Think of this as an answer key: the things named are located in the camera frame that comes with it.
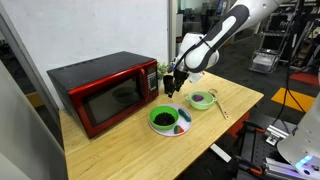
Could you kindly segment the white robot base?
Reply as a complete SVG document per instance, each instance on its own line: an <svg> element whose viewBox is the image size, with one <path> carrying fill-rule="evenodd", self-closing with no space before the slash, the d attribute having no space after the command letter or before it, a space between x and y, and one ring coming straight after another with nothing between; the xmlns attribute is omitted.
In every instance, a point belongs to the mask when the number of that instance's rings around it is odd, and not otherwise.
<svg viewBox="0 0 320 180"><path fill-rule="evenodd" d="M320 180L320 93L277 149L303 179Z"/></svg>

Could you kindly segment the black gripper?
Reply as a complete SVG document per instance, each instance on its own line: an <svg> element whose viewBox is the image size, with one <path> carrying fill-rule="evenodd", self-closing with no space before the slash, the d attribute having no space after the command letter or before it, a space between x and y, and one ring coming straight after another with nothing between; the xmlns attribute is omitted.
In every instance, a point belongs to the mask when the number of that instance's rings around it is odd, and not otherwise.
<svg viewBox="0 0 320 180"><path fill-rule="evenodd" d="M188 78L189 74L186 72L182 72L180 70L175 70L173 73L173 77L174 77L174 86L175 86L175 90L177 92L180 91L180 88L182 87L182 85L184 84L185 80ZM174 89L170 90L168 93L168 97L172 98L173 94L175 92Z"/></svg>

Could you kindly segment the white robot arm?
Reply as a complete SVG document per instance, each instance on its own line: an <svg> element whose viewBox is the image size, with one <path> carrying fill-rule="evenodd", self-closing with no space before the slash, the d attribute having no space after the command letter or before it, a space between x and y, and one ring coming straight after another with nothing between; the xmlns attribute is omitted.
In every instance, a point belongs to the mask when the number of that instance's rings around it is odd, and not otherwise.
<svg viewBox="0 0 320 180"><path fill-rule="evenodd" d="M187 33L169 69L174 81L167 90L168 96L172 97L175 91L179 92L186 79L192 83L197 82L203 70L217 63L218 49L231 36L257 24L285 1L237 0L206 34Z"/></svg>

